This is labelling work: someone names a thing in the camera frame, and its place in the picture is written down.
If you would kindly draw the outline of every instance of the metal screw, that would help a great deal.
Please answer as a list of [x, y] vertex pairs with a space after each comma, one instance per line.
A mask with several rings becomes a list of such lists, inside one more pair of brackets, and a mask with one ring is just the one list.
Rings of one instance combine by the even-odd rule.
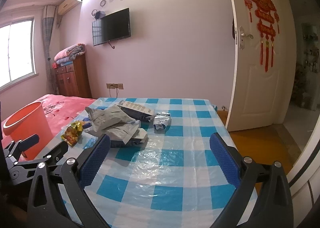
[[276, 166], [276, 167], [281, 167], [282, 165], [281, 165], [281, 163], [280, 163], [279, 161], [276, 161], [276, 162], [275, 162], [275, 166]]
[[243, 160], [244, 160], [244, 162], [246, 162], [248, 164], [252, 163], [252, 158], [250, 158], [250, 157], [244, 157]]
[[45, 162], [40, 162], [39, 164], [38, 164], [38, 167], [39, 168], [43, 168], [45, 166]]
[[72, 165], [76, 160], [71, 158], [71, 159], [67, 159], [67, 164], [68, 165]]

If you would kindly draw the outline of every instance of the door handle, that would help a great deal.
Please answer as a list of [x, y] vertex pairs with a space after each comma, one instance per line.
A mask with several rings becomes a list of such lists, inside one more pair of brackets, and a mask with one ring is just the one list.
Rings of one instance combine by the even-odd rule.
[[251, 34], [246, 34], [246, 33], [244, 32], [244, 28], [243, 28], [242, 26], [239, 28], [239, 37], [240, 37], [240, 40], [239, 40], [239, 48], [240, 48], [241, 50], [244, 49], [244, 39], [245, 39], [246, 37], [250, 37], [251, 39], [254, 38], [253, 35], [251, 35]]
[[241, 36], [242, 37], [250, 37], [251, 39], [253, 39], [253, 35], [251, 35], [251, 34], [246, 35], [245, 33], [242, 33]]

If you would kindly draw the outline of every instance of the blue gripper pad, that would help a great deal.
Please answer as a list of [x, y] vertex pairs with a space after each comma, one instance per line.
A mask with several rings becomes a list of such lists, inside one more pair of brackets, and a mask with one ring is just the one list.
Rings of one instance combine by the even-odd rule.
[[92, 148], [91, 154], [79, 170], [79, 186], [84, 189], [92, 184], [99, 168], [106, 158], [111, 146], [111, 141], [108, 135], [104, 135], [102, 139], [98, 139]]
[[235, 188], [238, 188], [241, 182], [238, 165], [235, 163], [227, 148], [222, 144], [215, 133], [210, 137], [210, 149], [213, 152], [228, 183], [234, 185]]

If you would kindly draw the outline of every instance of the pink wall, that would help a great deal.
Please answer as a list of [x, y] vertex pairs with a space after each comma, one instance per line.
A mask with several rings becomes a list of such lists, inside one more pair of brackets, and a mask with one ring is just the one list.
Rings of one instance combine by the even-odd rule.
[[19, 19], [34, 17], [34, 58], [37, 76], [24, 80], [0, 92], [1, 119], [4, 120], [12, 113], [30, 102], [48, 93], [45, 58], [41, 37], [42, 8], [25, 8], [20, 11], [10, 11], [0, 14], [0, 25]]
[[114, 50], [92, 46], [91, 11], [100, 1], [84, 1], [80, 14], [78, 6], [60, 27], [61, 49], [87, 45], [93, 97], [108, 97], [108, 82], [124, 84], [119, 97], [203, 98], [229, 106], [235, 61], [231, 0], [107, 0], [101, 8], [106, 14], [130, 8], [132, 37], [113, 42]]
[[59, 27], [60, 50], [77, 43], [80, 12], [81, 3], [63, 16], [61, 25]]

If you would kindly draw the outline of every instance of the window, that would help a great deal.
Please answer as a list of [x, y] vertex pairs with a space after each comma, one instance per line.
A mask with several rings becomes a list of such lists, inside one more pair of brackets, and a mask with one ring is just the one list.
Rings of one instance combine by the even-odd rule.
[[0, 28], [0, 90], [35, 74], [33, 19]]

